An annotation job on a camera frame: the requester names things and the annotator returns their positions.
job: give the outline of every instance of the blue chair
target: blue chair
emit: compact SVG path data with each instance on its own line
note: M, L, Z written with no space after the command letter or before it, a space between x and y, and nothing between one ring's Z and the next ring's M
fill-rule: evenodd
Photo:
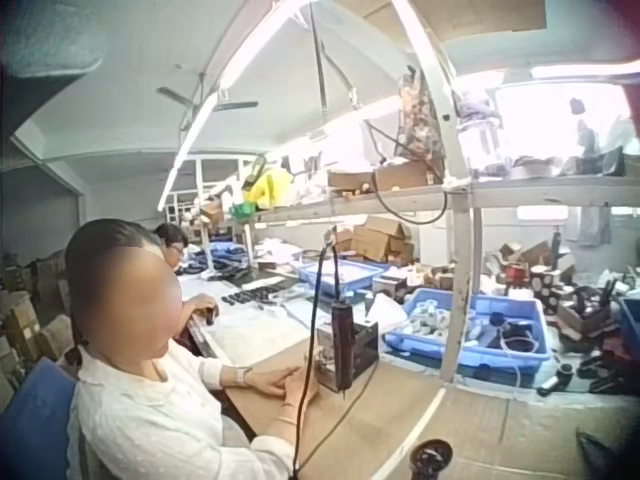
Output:
M43 358L0 415L0 478L64 480L74 380Z

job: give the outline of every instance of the woman's left hand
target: woman's left hand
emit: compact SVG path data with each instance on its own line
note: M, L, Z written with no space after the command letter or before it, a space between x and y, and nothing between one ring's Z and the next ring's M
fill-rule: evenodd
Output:
M251 370L247 373L245 381L247 386L253 387L259 392L274 397L284 397L284 382L300 367L288 367L281 370L270 370L267 372L256 372Z

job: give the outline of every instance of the ceiling fan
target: ceiling fan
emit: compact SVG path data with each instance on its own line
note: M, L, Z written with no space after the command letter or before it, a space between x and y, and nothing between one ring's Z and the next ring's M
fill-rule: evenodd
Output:
M195 103L193 100L185 97L184 95L179 94L175 90L170 89L169 87L159 87L156 89L156 92L166 97L170 100L173 100L176 103L179 103L185 108L191 109L191 119L187 120L185 124L182 126L183 131L188 130L191 127L191 122L195 118L198 110L202 106L204 101L204 75L200 74L200 103ZM248 101L248 102L228 102L228 103L220 103L213 108L213 112L224 112L227 110L241 110L245 108L256 108L259 105L257 101Z

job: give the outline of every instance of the wristwatch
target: wristwatch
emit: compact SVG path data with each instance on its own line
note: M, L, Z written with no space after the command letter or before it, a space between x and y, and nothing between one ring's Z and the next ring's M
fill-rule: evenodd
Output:
M241 387L247 386L247 374L253 370L253 367L236 368L236 383Z

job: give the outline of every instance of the woman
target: woman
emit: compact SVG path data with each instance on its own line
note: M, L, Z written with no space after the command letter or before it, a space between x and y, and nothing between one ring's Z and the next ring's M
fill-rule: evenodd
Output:
M89 222L73 235L65 260L82 361L68 427L69 478L288 478L304 369L232 368L171 340L180 287L157 237L140 225ZM208 392L230 387L284 397L267 433L251 444ZM316 390L312 379L307 396Z
M175 271L180 265L180 260L184 256L184 249L189 245L189 238L184 231L172 223L163 223L154 230L154 233L160 237L162 256L171 270ZM177 333L174 340L189 350L194 355L199 355L200 350L189 333L187 321L196 310L216 309L217 303L215 299L205 293L196 295L182 304L182 312L180 313L180 322L178 323Z

